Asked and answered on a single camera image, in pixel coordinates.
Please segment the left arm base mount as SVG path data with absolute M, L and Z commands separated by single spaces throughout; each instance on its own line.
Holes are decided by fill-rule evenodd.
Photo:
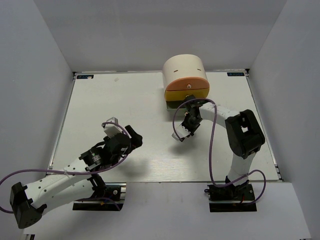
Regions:
M 87 200 L 73 202 L 73 211 L 119 212 L 126 197 L 126 183 L 105 183 L 106 189 L 101 196 L 93 195 Z

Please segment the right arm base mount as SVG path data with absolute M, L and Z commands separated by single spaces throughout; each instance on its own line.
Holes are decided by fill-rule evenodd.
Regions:
M 211 213 L 240 213 L 256 212 L 254 202 L 256 197 L 253 186 L 249 183 L 227 187 L 208 185 L 204 190 L 208 196 L 209 211 Z

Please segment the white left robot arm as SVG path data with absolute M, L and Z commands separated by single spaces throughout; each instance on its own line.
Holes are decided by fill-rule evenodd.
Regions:
M 143 137 L 127 125 L 103 124 L 105 137 L 59 172 L 11 187 L 10 205 L 19 229 L 37 223 L 46 213 L 73 201 L 110 201 L 120 199 L 99 175 L 117 166 L 143 144 Z

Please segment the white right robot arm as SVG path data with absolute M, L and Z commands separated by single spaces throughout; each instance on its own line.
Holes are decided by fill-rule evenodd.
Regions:
M 250 109 L 230 110 L 207 98 L 187 96 L 181 106 L 186 108 L 183 122 L 175 128 L 172 137 L 178 141 L 194 135 L 201 121 L 212 121 L 211 135 L 219 125 L 226 130 L 229 147 L 233 152 L 232 163 L 225 179 L 226 195 L 236 200 L 244 193 L 243 184 L 249 180 L 250 167 L 256 153 L 265 144 L 264 133 Z

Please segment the round cream drawer organizer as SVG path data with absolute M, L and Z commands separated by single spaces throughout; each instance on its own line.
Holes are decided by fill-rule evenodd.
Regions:
M 210 92 L 203 62 L 193 54 L 169 58 L 162 68 L 162 80 L 168 110 L 176 109 L 188 96 L 206 98 Z

